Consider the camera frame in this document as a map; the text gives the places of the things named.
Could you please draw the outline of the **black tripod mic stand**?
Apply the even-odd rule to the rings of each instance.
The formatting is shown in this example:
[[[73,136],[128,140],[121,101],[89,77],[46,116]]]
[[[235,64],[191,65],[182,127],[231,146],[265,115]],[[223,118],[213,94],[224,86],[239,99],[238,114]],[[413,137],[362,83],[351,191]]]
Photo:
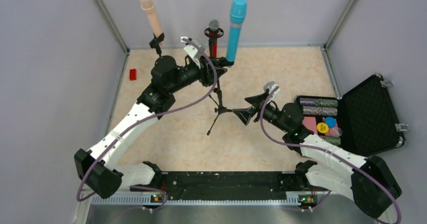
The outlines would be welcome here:
[[[211,95],[208,96],[211,100],[214,101],[214,103],[217,106],[215,108],[215,112],[217,113],[217,116],[215,117],[211,127],[207,131],[207,133],[206,133],[207,136],[209,136],[211,134],[211,131],[212,131],[218,117],[221,114],[232,112],[232,109],[225,107],[223,104],[223,92],[222,92],[221,85],[220,85],[220,77],[228,71],[227,69],[225,69],[225,67],[232,67],[234,65],[233,61],[228,61],[225,57],[219,57],[219,58],[208,57],[208,59],[210,59],[212,61],[213,65],[215,66],[215,72],[217,73],[217,81],[216,81],[216,86],[213,89],[213,93],[216,94],[218,101],[216,101]]]

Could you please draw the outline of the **shock mount tripod stand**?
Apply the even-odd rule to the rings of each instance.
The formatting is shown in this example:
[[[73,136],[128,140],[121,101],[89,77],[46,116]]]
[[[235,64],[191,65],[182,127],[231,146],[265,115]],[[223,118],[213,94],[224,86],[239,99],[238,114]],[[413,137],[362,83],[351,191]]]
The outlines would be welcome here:
[[[216,58],[218,38],[221,38],[224,35],[223,29],[206,28],[204,31],[204,35],[208,37],[209,56],[211,58]]]

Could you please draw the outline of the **round base mic stand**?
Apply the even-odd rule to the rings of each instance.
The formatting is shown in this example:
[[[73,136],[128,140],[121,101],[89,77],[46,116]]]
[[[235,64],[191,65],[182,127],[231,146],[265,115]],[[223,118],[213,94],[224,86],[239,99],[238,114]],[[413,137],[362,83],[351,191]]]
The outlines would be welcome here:
[[[150,41],[149,45],[151,49],[156,50],[156,54],[158,55],[159,58],[161,58],[162,57],[161,43],[164,42],[165,35],[164,33],[161,33],[159,36],[156,36],[155,34],[153,34],[153,36],[154,37]]]

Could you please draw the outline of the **red glitter microphone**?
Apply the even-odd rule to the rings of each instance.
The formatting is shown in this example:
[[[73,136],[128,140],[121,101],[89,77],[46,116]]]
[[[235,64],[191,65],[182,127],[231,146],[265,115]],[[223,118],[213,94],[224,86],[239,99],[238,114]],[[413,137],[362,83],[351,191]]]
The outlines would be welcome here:
[[[217,38],[219,32],[219,22],[211,20],[208,24],[209,29],[209,53],[210,57],[217,57]]]

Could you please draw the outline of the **blue microphone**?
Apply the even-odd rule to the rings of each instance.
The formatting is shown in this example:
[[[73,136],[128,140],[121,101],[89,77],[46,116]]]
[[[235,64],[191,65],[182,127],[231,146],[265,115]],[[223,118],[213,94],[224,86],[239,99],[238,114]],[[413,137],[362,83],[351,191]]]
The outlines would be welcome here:
[[[247,0],[233,0],[230,9],[230,28],[227,43],[226,60],[234,62],[238,50],[238,44],[242,25],[247,13]]]

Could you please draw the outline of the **beige microphone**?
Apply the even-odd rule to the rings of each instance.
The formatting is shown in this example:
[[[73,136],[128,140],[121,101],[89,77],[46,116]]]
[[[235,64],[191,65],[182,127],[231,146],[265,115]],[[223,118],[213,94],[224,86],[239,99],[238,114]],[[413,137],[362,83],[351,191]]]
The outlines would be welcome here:
[[[163,30],[157,16],[154,0],[140,0],[140,7],[146,13],[154,35],[159,37],[163,33]]]

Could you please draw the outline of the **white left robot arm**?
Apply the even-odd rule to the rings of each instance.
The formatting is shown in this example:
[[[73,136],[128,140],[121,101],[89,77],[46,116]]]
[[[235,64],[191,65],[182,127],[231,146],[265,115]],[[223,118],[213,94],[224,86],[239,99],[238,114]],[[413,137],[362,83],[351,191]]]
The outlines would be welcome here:
[[[185,59],[187,63],[179,66],[172,56],[157,58],[151,70],[151,83],[137,98],[128,114],[97,144],[86,151],[81,148],[75,153],[74,162],[81,180],[77,192],[78,201],[85,200],[81,197],[85,185],[94,194],[106,199],[123,187],[148,185],[152,182],[155,176],[152,167],[147,164],[118,166],[121,156],[162,116],[192,107],[209,96],[206,93],[193,103],[172,110],[176,101],[175,92],[194,82],[210,87],[209,92],[212,92],[218,79],[228,71],[220,65],[223,58],[192,58],[187,55]]]

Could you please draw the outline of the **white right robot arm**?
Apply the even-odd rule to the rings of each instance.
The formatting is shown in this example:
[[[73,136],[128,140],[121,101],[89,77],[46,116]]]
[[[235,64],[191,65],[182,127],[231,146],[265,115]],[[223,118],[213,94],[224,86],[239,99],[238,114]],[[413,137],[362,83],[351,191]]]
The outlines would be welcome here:
[[[356,155],[327,142],[305,127],[296,103],[279,109],[272,99],[269,92],[247,97],[251,107],[232,112],[246,125],[256,116],[261,125],[267,122],[285,132],[281,144],[309,158],[300,167],[310,185],[348,198],[379,223],[386,223],[395,209],[395,223],[401,223],[402,213],[396,200],[402,191],[382,158]]]

